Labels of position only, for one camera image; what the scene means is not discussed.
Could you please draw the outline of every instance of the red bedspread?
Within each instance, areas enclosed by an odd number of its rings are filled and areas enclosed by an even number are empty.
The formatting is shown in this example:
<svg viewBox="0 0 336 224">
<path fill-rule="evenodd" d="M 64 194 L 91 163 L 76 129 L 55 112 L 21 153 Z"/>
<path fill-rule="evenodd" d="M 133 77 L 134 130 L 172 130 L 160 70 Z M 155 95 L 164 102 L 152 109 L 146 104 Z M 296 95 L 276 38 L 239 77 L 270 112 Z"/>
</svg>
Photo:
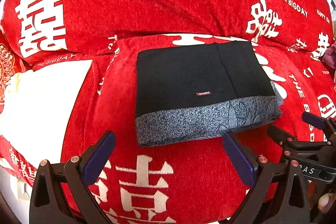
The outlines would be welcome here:
<svg viewBox="0 0 336 224">
<path fill-rule="evenodd" d="M 247 187 L 220 138 L 137 146 L 137 53 L 224 43 L 235 40 L 231 35 L 252 40 L 259 63 L 284 99 L 275 124 L 300 140 L 321 141 L 322 132 L 300 117 L 303 111 L 336 116 L 336 87 L 317 59 L 333 43 L 330 18 L 326 0 L 6 0 L 1 26 L 12 51 L 33 70 L 93 60 L 61 160 L 80 155 L 105 130 L 115 132 L 115 151 L 90 187 L 113 223 L 201 224 L 231 216 Z M 277 161 L 280 149 L 265 129 L 238 136 L 257 155 Z M 36 169 L 5 138 L 0 138 L 0 156 L 32 184 Z M 75 208 L 68 189 L 66 195 Z"/>
</svg>

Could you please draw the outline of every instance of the gray knit fabric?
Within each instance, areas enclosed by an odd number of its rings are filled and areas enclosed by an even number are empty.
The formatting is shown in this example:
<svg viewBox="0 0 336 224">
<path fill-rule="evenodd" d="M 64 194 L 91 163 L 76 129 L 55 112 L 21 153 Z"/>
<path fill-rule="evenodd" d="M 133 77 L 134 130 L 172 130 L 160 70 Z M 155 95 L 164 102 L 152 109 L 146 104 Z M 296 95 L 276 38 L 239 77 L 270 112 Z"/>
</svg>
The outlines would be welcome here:
<svg viewBox="0 0 336 224">
<path fill-rule="evenodd" d="M 138 144 L 166 145 L 256 128 L 279 118 L 278 106 L 282 103 L 277 95 L 253 96 L 208 106 L 146 113 L 135 120 Z"/>
<path fill-rule="evenodd" d="M 271 83 L 272 89 L 274 90 L 275 95 L 277 96 L 278 106 L 283 105 L 284 100 L 282 99 L 282 97 L 281 97 L 279 91 L 278 91 L 277 88 L 275 87 L 274 82 L 273 82 L 273 81 L 270 81 L 270 83 Z"/>
</svg>

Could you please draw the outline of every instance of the blue gripper pad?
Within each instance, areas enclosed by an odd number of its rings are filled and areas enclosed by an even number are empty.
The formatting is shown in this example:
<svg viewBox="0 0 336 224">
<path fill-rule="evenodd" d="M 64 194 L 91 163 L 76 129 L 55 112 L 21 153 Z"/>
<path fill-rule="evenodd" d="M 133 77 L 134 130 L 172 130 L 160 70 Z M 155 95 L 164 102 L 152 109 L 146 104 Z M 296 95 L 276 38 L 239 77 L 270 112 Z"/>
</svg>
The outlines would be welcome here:
<svg viewBox="0 0 336 224">
<path fill-rule="evenodd" d="M 326 127 L 326 123 L 323 118 L 309 112 L 302 113 L 302 121 L 306 122 L 307 124 L 311 124 L 317 129 L 323 130 Z"/>
<path fill-rule="evenodd" d="M 95 151 L 93 151 L 82 172 L 82 181 L 86 187 L 96 182 L 115 146 L 116 137 L 111 131 L 106 131 L 97 144 L 93 146 Z"/>
<path fill-rule="evenodd" d="M 252 188 L 256 182 L 258 163 L 249 147 L 243 146 L 235 133 L 228 132 L 223 136 L 223 147 L 236 169 L 241 181 Z"/>
</svg>

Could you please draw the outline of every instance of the small label tag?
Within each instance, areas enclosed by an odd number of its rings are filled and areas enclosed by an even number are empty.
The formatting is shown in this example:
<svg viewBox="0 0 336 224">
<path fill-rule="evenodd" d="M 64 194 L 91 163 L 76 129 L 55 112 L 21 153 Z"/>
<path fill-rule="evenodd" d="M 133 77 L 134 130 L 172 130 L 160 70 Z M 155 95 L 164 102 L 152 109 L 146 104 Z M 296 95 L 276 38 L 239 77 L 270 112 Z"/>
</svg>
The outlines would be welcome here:
<svg viewBox="0 0 336 224">
<path fill-rule="evenodd" d="M 207 91 L 207 92 L 196 92 L 197 96 L 210 95 L 210 94 L 211 94 L 210 91 Z"/>
<path fill-rule="evenodd" d="M 300 165 L 300 167 L 303 175 L 308 175 L 313 178 L 318 178 L 321 173 L 320 169 L 312 168 L 305 165 Z"/>
</svg>

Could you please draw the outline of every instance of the black clamp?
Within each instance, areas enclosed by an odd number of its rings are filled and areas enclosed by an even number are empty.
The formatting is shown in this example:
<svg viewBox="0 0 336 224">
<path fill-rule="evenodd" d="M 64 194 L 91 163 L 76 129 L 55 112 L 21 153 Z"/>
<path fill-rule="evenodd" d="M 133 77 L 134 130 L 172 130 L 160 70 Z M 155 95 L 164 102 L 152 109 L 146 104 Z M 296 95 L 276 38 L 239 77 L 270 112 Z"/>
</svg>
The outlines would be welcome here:
<svg viewBox="0 0 336 224">
<path fill-rule="evenodd" d="M 249 147 L 242 145 L 235 133 L 223 136 L 223 147 L 242 182 L 251 190 L 228 221 L 228 224 L 327 224 L 336 218 L 336 203 L 323 215 L 317 204 L 310 211 L 307 194 L 308 180 L 320 187 L 318 197 L 335 188 L 336 177 L 336 122 L 308 112 L 302 120 L 322 129 L 326 142 L 302 142 L 294 136 L 270 125 L 268 136 L 283 148 L 279 163 L 257 157 Z M 278 183 L 273 199 L 264 203 L 272 183 Z"/>
<path fill-rule="evenodd" d="M 94 184 L 116 145 L 113 132 L 106 131 L 82 156 L 65 163 L 43 160 L 37 170 L 30 201 L 30 224 L 112 224 L 88 190 Z M 67 183 L 81 212 L 70 209 L 61 183 Z"/>
</svg>

